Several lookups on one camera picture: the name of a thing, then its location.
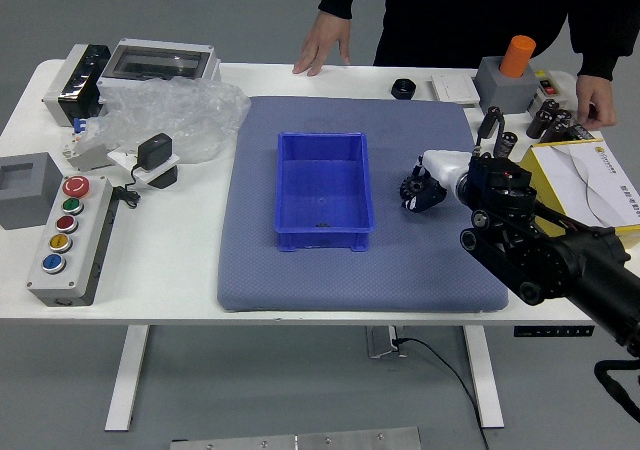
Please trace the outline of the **person's right hand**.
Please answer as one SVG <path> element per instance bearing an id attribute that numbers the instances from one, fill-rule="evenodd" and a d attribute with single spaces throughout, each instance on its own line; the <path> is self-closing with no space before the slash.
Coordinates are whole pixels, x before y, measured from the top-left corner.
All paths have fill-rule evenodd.
<path id="1" fill-rule="evenodd" d="M 344 65 L 351 64 L 350 58 L 351 21 L 333 14 L 319 11 L 306 34 L 298 60 L 292 73 L 316 76 L 322 70 L 334 46 L 338 47 Z"/>

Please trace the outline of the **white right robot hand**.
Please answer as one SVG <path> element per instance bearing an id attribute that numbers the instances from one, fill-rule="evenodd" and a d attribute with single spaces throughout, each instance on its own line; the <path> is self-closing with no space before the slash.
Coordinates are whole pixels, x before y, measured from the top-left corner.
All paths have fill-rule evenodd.
<path id="1" fill-rule="evenodd" d="M 465 190 L 471 154 L 450 150 L 426 150 L 402 181 L 402 206 L 422 213 L 451 197 L 466 204 Z"/>

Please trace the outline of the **person's left hand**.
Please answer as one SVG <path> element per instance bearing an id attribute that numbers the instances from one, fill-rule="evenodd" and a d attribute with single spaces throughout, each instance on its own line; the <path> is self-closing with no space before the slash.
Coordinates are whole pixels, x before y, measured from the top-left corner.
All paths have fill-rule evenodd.
<path id="1" fill-rule="evenodd" d="M 576 83 L 577 121 L 585 129 L 599 130 L 617 124 L 613 88 L 609 80 L 579 75 Z"/>

